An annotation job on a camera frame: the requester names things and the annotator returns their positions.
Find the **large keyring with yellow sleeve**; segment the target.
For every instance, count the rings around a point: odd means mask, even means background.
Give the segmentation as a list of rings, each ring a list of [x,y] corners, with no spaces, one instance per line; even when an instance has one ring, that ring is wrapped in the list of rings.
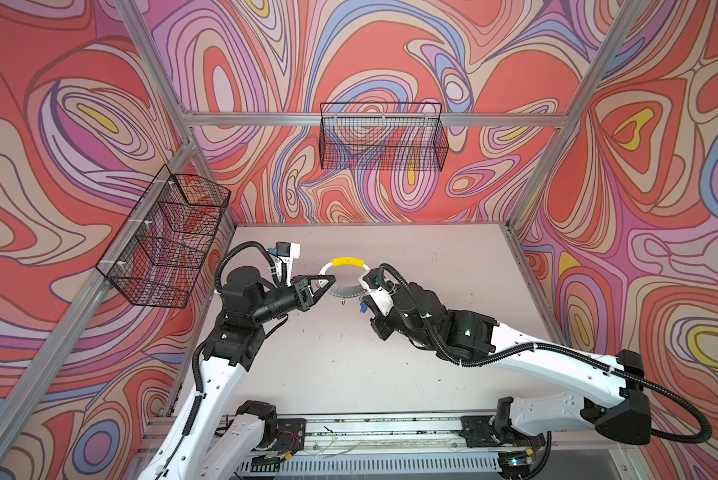
[[[354,257],[339,257],[325,264],[319,274],[333,275],[336,280],[327,293],[341,300],[358,298],[365,294],[363,277],[370,272],[365,261]]]

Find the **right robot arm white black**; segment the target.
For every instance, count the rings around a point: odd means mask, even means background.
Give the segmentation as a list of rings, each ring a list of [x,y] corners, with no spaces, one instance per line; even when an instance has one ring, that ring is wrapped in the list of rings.
[[[499,400],[491,429],[502,442],[549,432],[593,430],[620,444],[645,446],[652,439],[702,444],[713,435],[708,418],[680,394],[648,380],[640,354],[600,355],[546,342],[492,316],[447,308],[437,294],[407,281],[388,263],[360,280],[371,325],[382,340],[392,334],[463,369],[497,366],[543,380],[562,393],[539,399]],[[650,394],[679,406],[698,424],[680,434],[652,424]]]

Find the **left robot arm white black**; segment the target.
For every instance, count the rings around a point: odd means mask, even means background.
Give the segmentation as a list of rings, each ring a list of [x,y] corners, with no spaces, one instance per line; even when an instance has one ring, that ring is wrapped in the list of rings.
[[[279,242],[272,249],[247,241],[231,249],[215,273],[221,312],[208,337],[194,350],[193,397],[180,410],[143,479],[231,479],[257,448],[275,443],[274,405],[245,402],[230,428],[216,434],[232,397],[248,375],[270,331],[283,326],[291,312],[314,307],[334,284],[332,275],[295,275],[297,243]]]

